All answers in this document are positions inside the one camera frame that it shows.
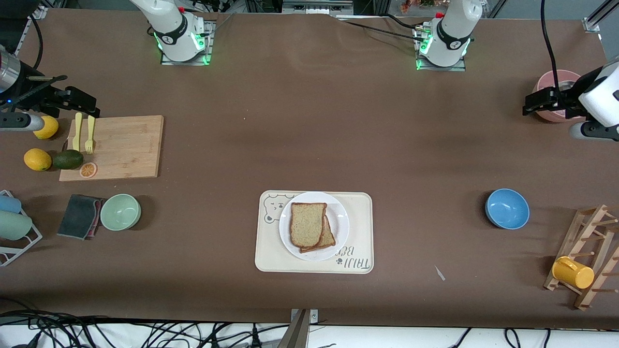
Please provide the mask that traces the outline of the white round plate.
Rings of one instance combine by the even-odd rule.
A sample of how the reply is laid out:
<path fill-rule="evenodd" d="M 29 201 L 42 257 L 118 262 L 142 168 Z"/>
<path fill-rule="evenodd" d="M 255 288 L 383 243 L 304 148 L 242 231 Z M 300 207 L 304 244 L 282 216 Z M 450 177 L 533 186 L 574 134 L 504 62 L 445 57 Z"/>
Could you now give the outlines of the white round plate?
<path fill-rule="evenodd" d="M 336 240 L 335 246 L 330 246 L 325 249 L 301 253 L 300 247 L 296 247 L 291 242 L 290 235 L 290 219 L 291 219 L 291 204 L 292 203 L 326 203 L 327 208 L 325 215 L 331 225 L 331 231 Z M 343 203 L 334 198 L 334 196 L 325 192 L 303 192 L 294 196 L 292 200 L 283 208 L 279 222 L 279 233 L 281 242 L 285 248 L 296 258 L 303 261 L 325 261 L 332 256 L 335 256 L 345 245 L 349 239 L 350 221 Z"/>

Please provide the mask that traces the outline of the plain bread slice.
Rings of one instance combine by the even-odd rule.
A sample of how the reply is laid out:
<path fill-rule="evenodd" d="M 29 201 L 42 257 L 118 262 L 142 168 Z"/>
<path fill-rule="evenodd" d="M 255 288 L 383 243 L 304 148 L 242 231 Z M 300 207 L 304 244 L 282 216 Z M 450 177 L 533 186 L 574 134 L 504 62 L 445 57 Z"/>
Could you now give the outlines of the plain bread slice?
<path fill-rule="evenodd" d="M 290 235 L 294 246 L 308 248 L 320 242 L 326 208 L 326 203 L 291 204 Z"/>

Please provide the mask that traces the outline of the yellow lemon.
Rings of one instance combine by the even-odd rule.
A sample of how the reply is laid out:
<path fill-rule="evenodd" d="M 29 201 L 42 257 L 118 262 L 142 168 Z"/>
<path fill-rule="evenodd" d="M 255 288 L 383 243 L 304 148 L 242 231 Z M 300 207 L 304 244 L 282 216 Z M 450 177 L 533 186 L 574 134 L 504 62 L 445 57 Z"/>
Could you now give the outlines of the yellow lemon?
<path fill-rule="evenodd" d="M 23 156 L 24 164 L 31 170 L 44 172 L 53 165 L 52 157 L 40 148 L 31 148 Z"/>
<path fill-rule="evenodd" d="M 56 132 L 59 130 L 59 123 L 55 117 L 52 116 L 41 116 L 42 121 L 44 122 L 44 127 L 40 130 L 33 131 L 33 134 L 38 139 L 47 140 L 51 137 L 55 136 Z"/>

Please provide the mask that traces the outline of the wooden cutting board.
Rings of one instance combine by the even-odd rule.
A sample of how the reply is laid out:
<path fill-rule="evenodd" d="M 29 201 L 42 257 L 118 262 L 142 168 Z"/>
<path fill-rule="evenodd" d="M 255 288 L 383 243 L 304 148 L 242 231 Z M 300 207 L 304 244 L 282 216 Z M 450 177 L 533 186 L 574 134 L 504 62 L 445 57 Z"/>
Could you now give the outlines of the wooden cutting board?
<path fill-rule="evenodd" d="M 82 176 L 78 169 L 61 170 L 59 181 L 124 180 L 155 178 L 159 174 L 164 117 L 100 117 L 95 122 L 93 153 L 85 163 L 96 172 Z"/>

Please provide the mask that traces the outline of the green avocado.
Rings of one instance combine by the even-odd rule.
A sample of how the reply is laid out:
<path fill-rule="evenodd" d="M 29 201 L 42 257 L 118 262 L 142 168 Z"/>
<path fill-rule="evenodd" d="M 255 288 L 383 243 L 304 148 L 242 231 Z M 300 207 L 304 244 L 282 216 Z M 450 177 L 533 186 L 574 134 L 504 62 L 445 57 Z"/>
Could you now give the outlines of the green avocado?
<path fill-rule="evenodd" d="M 67 149 L 58 152 L 52 159 L 54 168 L 60 170 L 75 170 L 84 163 L 84 155 L 82 152 L 73 149 Z"/>

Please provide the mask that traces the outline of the blue bowl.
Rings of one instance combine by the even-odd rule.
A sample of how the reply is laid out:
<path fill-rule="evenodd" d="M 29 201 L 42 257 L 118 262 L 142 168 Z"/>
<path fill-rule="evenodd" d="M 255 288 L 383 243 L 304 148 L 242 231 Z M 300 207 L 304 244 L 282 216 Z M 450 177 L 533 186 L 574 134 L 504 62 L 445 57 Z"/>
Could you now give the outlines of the blue bowl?
<path fill-rule="evenodd" d="M 524 227 L 530 218 L 528 201 L 509 188 L 491 192 L 486 199 L 485 210 L 487 218 L 495 226 L 512 231 Z"/>

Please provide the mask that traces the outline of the pale green bowl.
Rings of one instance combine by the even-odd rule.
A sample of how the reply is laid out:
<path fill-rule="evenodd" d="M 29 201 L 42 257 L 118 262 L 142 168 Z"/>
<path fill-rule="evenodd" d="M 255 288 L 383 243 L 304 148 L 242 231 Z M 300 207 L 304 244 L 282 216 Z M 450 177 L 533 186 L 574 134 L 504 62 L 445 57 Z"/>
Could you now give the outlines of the pale green bowl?
<path fill-rule="evenodd" d="M 109 231 L 125 231 L 135 226 L 141 218 L 141 205 L 129 194 L 109 198 L 100 211 L 100 222 Z"/>

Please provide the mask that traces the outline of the grey folded cloth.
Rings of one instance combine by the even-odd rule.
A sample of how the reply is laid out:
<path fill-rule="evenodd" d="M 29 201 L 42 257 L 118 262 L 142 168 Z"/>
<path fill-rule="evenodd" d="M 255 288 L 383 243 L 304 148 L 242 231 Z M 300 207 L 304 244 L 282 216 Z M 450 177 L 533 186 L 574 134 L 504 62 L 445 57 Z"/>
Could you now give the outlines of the grey folded cloth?
<path fill-rule="evenodd" d="M 101 198 L 80 194 L 71 195 L 56 235 L 86 240 L 95 216 L 93 203 L 99 199 Z"/>

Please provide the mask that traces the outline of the wooden mug rack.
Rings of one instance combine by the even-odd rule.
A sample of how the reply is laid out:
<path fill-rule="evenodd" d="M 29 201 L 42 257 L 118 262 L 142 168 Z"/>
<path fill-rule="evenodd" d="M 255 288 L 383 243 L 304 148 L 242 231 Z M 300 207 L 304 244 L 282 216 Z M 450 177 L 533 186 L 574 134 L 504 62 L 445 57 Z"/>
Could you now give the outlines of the wooden mug rack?
<path fill-rule="evenodd" d="M 586 289 L 577 289 L 555 279 L 551 267 L 562 256 L 592 268 L 595 272 L 594 282 Z M 599 294 L 618 294 L 619 212 L 614 212 L 613 207 L 604 204 L 576 211 L 555 260 L 544 288 L 553 291 L 566 287 L 576 295 L 576 309 L 588 310 Z"/>

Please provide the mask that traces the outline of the pale green cup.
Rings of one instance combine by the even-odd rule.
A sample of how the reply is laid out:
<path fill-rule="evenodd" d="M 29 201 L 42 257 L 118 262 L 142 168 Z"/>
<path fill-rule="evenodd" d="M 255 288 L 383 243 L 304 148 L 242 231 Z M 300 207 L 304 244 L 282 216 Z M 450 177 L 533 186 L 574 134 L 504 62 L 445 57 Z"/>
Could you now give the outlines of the pale green cup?
<path fill-rule="evenodd" d="M 11 241 L 24 238 L 32 228 L 28 216 L 13 212 L 0 211 L 0 238 Z"/>

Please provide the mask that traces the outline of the yellow mug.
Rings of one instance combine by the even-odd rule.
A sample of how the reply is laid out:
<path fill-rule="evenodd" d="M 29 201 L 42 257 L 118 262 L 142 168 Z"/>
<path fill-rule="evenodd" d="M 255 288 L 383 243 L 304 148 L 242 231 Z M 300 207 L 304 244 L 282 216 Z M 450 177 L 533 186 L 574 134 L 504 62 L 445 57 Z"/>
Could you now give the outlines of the yellow mug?
<path fill-rule="evenodd" d="M 588 288 L 595 279 L 595 272 L 592 268 L 576 262 L 568 256 L 562 256 L 555 260 L 551 267 L 551 274 L 555 279 L 577 289 Z"/>

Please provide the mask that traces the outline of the cream bear print tray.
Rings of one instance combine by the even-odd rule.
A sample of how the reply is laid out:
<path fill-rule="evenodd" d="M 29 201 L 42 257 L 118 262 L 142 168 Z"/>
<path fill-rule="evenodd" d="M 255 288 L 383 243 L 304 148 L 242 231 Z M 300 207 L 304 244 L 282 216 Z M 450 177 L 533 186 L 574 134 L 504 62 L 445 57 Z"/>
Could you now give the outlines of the cream bear print tray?
<path fill-rule="evenodd" d="M 280 239 L 283 208 L 307 191 L 265 191 L 260 197 L 254 263 L 259 271 L 367 275 L 374 267 L 373 202 L 364 192 L 326 192 L 343 203 L 350 221 L 348 241 L 325 261 L 303 261 L 293 256 Z"/>

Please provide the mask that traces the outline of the grey equipment box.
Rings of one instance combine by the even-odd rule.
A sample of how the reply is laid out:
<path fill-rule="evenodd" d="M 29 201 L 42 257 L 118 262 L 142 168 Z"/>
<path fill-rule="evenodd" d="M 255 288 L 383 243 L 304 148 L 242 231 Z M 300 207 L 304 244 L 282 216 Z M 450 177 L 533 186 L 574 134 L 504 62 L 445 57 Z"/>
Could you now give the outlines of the grey equipment box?
<path fill-rule="evenodd" d="M 354 15 L 352 0 L 281 0 L 283 14 Z"/>

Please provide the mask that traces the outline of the grey metal profile bar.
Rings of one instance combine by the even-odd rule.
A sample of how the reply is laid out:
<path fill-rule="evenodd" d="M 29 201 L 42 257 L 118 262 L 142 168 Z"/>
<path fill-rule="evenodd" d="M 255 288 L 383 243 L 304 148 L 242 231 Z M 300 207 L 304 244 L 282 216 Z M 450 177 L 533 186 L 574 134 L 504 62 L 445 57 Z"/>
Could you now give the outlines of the grey metal profile bar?
<path fill-rule="evenodd" d="M 292 321 L 277 348 L 307 348 L 312 319 L 310 309 L 293 310 Z"/>

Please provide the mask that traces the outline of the aluminium frame corner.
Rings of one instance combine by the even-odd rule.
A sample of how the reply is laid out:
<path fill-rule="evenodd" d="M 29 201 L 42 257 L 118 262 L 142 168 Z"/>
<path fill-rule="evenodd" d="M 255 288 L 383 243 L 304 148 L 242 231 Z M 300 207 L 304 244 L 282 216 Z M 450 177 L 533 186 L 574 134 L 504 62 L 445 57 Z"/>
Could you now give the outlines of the aluminium frame corner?
<path fill-rule="evenodd" d="M 588 17 L 582 20 L 586 32 L 599 32 L 599 25 L 611 13 L 619 9 L 619 0 L 604 0 Z"/>

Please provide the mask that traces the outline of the aluminium frame rail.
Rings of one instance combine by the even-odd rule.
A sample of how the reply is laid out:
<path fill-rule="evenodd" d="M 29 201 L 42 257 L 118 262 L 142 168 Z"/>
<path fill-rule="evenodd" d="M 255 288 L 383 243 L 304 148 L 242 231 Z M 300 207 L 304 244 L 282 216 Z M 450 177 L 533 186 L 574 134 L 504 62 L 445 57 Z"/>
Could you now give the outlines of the aluminium frame rail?
<path fill-rule="evenodd" d="M 38 8 L 33 12 L 32 15 L 33 15 L 33 17 L 36 20 L 42 20 L 43 18 L 46 17 L 46 13 L 47 12 L 48 12 L 48 7 L 46 7 L 46 6 L 44 6 L 42 4 L 42 5 L 38 6 Z M 28 31 L 29 31 L 29 29 L 31 27 L 31 24 L 32 24 L 32 20 L 28 17 L 27 21 L 25 22 L 25 27 L 24 27 L 24 30 L 22 32 L 22 35 L 21 35 L 21 37 L 20 37 L 20 39 L 18 41 L 17 46 L 15 47 L 14 53 L 13 53 L 16 57 L 18 56 L 18 53 L 20 52 L 20 50 L 21 50 L 21 48 L 22 48 L 22 46 L 24 44 L 25 38 L 26 38 L 27 33 L 28 33 Z"/>

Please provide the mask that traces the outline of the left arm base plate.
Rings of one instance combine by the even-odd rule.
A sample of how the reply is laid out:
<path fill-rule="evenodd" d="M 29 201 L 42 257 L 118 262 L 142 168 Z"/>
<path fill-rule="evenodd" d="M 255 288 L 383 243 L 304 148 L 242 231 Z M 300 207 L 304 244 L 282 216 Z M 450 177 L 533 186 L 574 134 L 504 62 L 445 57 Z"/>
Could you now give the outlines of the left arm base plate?
<path fill-rule="evenodd" d="M 435 20 L 417 24 L 412 29 L 413 37 L 418 38 L 415 42 L 416 68 L 432 71 L 456 71 L 464 72 L 466 64 L 464 56 L 471 39 L 467 38 L 463 45 L 457 49 L 450 49 L 440 38 L 435 37 Z"/>

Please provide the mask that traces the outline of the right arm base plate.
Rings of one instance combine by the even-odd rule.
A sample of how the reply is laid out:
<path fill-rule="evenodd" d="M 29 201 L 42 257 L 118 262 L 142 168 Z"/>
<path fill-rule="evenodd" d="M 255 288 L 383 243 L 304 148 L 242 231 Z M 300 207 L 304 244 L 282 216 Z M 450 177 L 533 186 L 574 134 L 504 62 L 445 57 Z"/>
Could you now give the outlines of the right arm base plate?
<path fill-rule="evenodd" d="M 216 21 L 206 20 L 203 33 L 197 35 L 198 43 L 203 49 L 192 59 L 183 62 L 172 61 L 161 52 L 161 65 L 164 66 L 208 66 L 211 63 L 214 48 Z"/>

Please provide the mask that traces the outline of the metal bracket plate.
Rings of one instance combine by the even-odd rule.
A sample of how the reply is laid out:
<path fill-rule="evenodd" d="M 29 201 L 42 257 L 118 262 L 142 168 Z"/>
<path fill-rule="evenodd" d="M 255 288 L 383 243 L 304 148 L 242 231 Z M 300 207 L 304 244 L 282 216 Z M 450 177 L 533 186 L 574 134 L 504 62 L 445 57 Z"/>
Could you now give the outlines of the metal bracket plate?
<path fill-rule="evenodd" d="M 295 317 L 296 317 L 296 315 L 297 315 L 297 313 L 299 311 L 300 311 L 300 309 L 298 309 L 298 308 L 294 308 L 294 309 L 291 310 L 290 322 L 294 321 L 294 319 L 295 319 Z M 318 322 L 319 322 L 318 309 L 310 309 L 310 310 L 307 310 L 307 312 L 308 312 L 308 315 L 310 317 L 309 323 L 310 324 L 318 324 Z"/>

